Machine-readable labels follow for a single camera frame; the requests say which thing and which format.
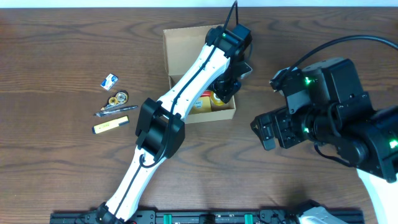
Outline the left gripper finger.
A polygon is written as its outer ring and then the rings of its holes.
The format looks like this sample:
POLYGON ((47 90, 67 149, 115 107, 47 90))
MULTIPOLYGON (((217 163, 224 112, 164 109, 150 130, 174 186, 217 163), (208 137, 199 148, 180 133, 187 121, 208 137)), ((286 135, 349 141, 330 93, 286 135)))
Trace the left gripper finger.
POLYGON ((225 82, 214 82, 213 92, 220 100, 225 100, 227 95, 227 87, 225 82))
POLYGON ((237 93, 241 88, 241 82, 228 83, 224 86, 223 90, 223 103, 228 103, 230 99, 237 93))

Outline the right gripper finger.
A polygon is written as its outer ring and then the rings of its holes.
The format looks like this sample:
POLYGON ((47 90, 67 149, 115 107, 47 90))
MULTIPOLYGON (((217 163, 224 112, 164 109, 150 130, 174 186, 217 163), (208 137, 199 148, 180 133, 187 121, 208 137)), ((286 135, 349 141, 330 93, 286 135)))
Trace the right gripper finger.
POLYGON ((266 151, 275 148, 274 132, 271 123, 261 124, 262 145, 266 151))
POLYGON ((262 139, 261 124, 267 123, 272 124, 272 118, 269 113, 260 114, 259 116, 256 116, 251 122, 251 129, 259 139, 262 139))

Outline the yellow tape roll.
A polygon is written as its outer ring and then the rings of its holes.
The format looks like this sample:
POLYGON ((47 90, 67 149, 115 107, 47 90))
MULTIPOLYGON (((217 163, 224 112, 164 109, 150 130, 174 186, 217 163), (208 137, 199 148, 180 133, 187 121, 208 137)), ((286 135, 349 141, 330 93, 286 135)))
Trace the yellow tape roll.
POLYGON ((210 100, 216 106, 223 106, 224 105, 224 102, 213 91, 211 92, 210 100))

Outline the red black stapler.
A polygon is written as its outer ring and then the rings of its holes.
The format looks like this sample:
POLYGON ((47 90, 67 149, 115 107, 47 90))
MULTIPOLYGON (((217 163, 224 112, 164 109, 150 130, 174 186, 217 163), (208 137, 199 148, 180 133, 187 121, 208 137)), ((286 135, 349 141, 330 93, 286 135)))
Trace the red black stapler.
POLYGON ((207 96, 211 96, 211 91, 210 90, 206 90, 201 94, 201 97, 207 97, 207 96))

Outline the yellow sticky note pad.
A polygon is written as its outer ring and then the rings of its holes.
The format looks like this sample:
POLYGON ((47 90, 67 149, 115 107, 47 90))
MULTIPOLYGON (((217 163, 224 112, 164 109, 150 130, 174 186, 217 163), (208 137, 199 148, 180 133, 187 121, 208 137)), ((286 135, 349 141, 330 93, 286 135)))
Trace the yellow sticky note pad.
POLYGON ((212 112, 211 109, 211 101, 209 96, 199 97, 199 99, 194 102, 192 109, 190 110, 190 114, 199 114, 199 113, 209 113, 212 112))

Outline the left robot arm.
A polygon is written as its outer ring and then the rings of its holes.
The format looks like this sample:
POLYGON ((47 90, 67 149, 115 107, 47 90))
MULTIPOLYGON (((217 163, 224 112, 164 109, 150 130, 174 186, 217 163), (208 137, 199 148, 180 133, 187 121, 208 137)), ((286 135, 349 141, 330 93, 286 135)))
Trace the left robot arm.
POLYGON ((163 96, 142 104, 136 127, 136 149, 114 195, 100 205, 94 223, 125 223, 137 211, 140 198, 157 168, 171 158, 185 139, 185 120, 205 90, 228 103, 248 72, 244 52, 251 31, 237 24, 211 28, 205 44, 185 75, 163 96))

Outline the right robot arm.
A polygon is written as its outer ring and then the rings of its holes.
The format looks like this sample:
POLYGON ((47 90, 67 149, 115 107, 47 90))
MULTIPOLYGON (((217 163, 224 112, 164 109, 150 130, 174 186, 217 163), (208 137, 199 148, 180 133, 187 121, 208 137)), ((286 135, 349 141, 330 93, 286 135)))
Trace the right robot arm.
POLYGON ((397 107, 375 110, 354 66, 331 58, 285 68, 279 90, 286 105, 256 116, 251 129, 265 150, 304 141, 335 146, 329 160, 354 167, 379 223, 397 223, 397 107))

